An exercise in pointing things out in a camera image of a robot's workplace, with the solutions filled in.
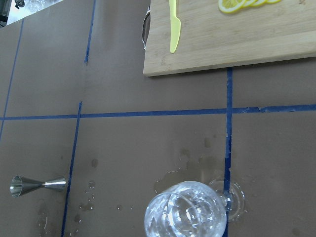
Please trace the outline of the steel double jigger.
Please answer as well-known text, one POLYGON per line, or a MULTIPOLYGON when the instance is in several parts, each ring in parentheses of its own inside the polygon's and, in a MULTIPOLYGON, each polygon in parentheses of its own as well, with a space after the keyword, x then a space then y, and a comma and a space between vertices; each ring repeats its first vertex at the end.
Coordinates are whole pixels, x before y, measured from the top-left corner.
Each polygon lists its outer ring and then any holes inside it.
POLYGON ((10 193, 13 198, 18 198, 38 189, 48 189, 61 192, 66 187, 64 177, 56 178, 49 181, 38 181, 22 176, 15 176, 10 182, 10 193))

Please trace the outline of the yellow plastic knife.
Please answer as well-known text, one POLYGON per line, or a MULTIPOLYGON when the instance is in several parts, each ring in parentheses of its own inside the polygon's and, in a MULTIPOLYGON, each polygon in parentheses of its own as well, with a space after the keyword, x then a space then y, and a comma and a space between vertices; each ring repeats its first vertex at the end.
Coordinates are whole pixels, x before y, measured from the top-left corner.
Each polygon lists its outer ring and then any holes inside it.
POLYGON ((169 0, 169 13, 170 13, 170 53, 175 53, 180 34, 181 34, 181 21, 177 17, 177 1, 169 0))

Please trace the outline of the clear wine glass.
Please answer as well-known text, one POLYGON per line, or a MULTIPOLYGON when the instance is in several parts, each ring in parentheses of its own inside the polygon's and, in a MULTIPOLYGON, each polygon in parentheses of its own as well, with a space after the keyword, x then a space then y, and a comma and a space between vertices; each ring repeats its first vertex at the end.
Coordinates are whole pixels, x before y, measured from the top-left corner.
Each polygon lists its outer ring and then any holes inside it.
POLYGON ((245 208, 237 183, 223 190, 222 180, 209 184, 185 181, 156 195, 148 204, 144 229, 148 237, 226 237, 228 223, 245 208))

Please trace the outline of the bamboo cutting board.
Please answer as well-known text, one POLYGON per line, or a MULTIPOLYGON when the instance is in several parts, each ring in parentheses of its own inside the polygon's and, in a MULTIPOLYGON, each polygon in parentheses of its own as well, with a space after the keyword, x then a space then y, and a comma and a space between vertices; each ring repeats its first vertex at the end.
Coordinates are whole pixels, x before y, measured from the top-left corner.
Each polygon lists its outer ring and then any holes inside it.
POLYGON ((179 0, 181 32, 170 52, 166 0, 151 1, 143 73, 160 76, 207 69, 314 57, 316 3, 282 0, 222 13, 215 0, 179 0))

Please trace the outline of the lemon slice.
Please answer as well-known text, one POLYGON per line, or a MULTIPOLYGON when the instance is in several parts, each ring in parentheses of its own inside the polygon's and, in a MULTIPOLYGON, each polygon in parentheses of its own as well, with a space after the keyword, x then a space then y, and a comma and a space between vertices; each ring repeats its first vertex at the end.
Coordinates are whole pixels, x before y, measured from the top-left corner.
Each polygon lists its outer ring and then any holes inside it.
POLYGON ((246 0, 218 0, 218 8, 222 13, 231 14, 239 11, 246 0))
POLYGON ((252 6, 253 6, 253 7, 258 7, 258 6, 263 5, 265 2, 266 2, 266 0, 256 0, 256 1, 252 4, 252 6))
POLYGON ((257 0, 246 0, 243 4, 243 8, 246 8, 246 7, 249 7, 249 6, 252 6, 257 0))
POLYGON ((267 4, 274 4, 274 3, 278 3, 280 2, 281 0, 266 0, 266 3, 267 4))

